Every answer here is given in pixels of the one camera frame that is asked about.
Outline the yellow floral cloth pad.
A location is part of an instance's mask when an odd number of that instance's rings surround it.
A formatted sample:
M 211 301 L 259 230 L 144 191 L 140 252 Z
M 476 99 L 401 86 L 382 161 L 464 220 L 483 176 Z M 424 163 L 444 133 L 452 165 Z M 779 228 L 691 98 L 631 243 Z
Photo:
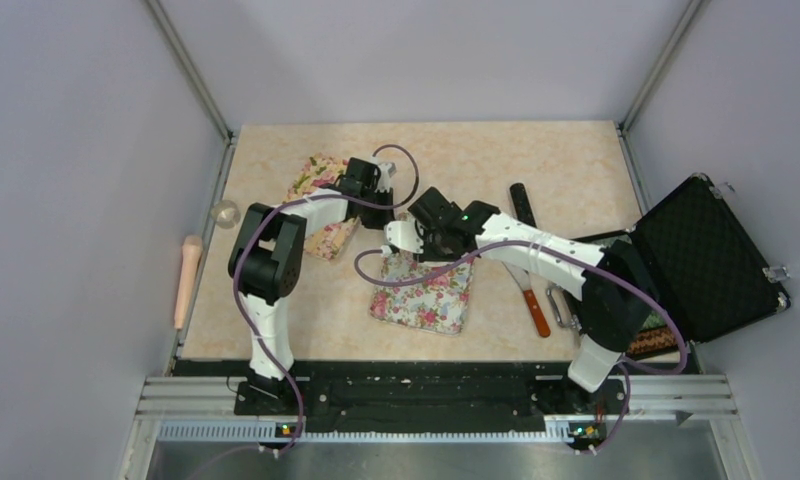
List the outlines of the yellow floral cloth pad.
M 285 203 L 293 202 L 312 194 L 326 194 L 327 188 L 336 183 L 346 172 L 347 160 L 316 153 L 307 158 L 300 172 L 289 186 Z M 308 220 L 304 252 L 323 260 L 336 259 L 359 229 L 355 218 L 344 220 L 339 200 L 306 202 L 286 213 L 294 213 Z

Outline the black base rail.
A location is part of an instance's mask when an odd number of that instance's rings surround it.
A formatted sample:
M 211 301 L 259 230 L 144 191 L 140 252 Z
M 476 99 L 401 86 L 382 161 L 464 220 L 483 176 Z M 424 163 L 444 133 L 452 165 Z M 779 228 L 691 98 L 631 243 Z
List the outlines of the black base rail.
M 737 414 L 721 375 L 613 373 L 588 393 L 563 363 L 303 361 L 298 394 L 250 385 L 238 361 L 181 361 L 142 388 L 163 440 L 596 443 L 618 418 L 687 426 Z

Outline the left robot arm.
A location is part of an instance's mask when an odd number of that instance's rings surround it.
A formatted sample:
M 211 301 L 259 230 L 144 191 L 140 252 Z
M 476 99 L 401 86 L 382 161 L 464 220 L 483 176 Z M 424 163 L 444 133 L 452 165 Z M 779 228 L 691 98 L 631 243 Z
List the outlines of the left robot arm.
M 296 386 L 285 375 L 294 363 L 288 335 L 289 296 L 301 274 L 306 240 L 332 224 L 359 220 L 380 229 L 394 219 L 396 167 L 351 158 L 336 180 L 298 199 L 248 208 L 233 246 L 228 273 L 236 307 L 252 336 L 248 384 L 273 413 L 295 404 Z

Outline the open black poker chip case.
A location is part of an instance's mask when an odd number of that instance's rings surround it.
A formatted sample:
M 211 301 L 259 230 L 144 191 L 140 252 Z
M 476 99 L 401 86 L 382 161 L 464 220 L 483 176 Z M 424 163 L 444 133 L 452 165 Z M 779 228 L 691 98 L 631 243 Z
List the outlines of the open black poker chip case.
M 787 310 L 791 297 L 707 175 L 695 173 L 630 229 L 585 237 L 634 248 L 683 339 L 705 343 Z

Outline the black ridged rolling stick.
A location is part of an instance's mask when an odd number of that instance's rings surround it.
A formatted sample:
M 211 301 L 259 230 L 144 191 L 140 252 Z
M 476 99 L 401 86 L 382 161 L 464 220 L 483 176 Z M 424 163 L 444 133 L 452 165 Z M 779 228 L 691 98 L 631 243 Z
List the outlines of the black ridged rolling stick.
M 520 222 L 536 228 L 537 223 L 523 183 L 514 183 L 509 187 L 510 200 L 515 218 Z

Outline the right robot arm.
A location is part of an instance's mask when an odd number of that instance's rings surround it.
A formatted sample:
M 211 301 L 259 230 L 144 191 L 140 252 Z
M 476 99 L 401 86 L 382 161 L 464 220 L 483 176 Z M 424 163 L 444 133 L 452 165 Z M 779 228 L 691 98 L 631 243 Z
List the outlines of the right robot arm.
M 549 281 L 576 301 L 581 340 L 562 385 L 565 404 L 576 412 L 602 400 L 601 384 L 660 309 L 643 261 L 622 241 L 602 247 L 561 238 L 482 201 L 460 208 L 434 187 L 411 204 L 408 215 L 389 223 L 385 235 L 416 260 L 498 261 Z

